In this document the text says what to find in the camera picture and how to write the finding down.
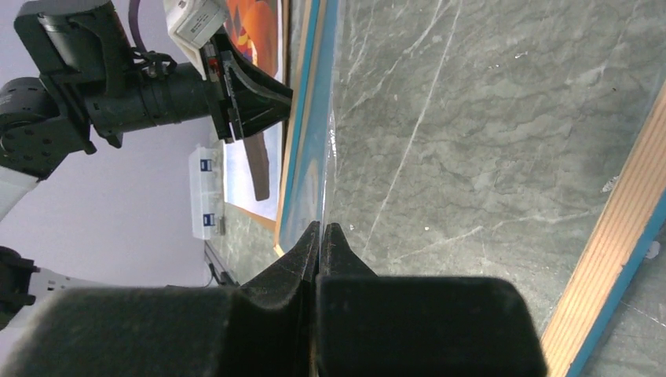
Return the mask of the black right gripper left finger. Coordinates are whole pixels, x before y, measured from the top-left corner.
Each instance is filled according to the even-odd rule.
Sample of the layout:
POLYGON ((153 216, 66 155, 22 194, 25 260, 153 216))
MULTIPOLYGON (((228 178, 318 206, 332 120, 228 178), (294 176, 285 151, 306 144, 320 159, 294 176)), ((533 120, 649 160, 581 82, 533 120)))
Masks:
POLYGON ((314 376, 320 223, 240 286, 74 287, 27 318, 4 376, 314 376))

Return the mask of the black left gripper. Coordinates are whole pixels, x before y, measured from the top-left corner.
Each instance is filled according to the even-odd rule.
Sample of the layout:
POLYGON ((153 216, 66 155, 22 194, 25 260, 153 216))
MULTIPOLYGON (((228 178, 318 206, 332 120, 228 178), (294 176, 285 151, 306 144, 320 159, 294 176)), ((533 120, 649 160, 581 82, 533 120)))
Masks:
MULTIPOLYGON (((212 89, 191 64, 132 47, 110 1, 29 1, 14 29, 38 68, 14 82, 14 144, 91 148, 126 132, 211 114, 212 89)), ((293 90, 252 64, 224 28, 213 36, 225 89, 223 140, 254 136, 291 113, 293 90)))

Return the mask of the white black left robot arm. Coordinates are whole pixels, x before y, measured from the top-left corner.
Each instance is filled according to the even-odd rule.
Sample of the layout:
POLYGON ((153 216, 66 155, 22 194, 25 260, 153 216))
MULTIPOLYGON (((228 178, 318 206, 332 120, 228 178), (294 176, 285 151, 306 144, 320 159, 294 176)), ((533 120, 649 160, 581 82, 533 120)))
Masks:
POLYGON ((247 139, 286 120, 293 92, 240 49, 239 11, 224 1, 164 6, 185 53, 147 49, 140 2, 122 22, 111 1, 28 1, 13 27, 38 69, 1 88, 1 213, 7 215, 97 133, 120 148, 129 132, 211 118, 218 139, 247 139))

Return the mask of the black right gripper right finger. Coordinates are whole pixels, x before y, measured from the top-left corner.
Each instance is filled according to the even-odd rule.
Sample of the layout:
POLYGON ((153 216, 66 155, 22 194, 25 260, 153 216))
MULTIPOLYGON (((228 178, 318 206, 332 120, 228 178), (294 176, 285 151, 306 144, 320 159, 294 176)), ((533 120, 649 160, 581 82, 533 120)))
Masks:
POLYGON ((545 376, 525 300, 492 276, 380 276, 326 228, 316 282, 322 376, 545 376))

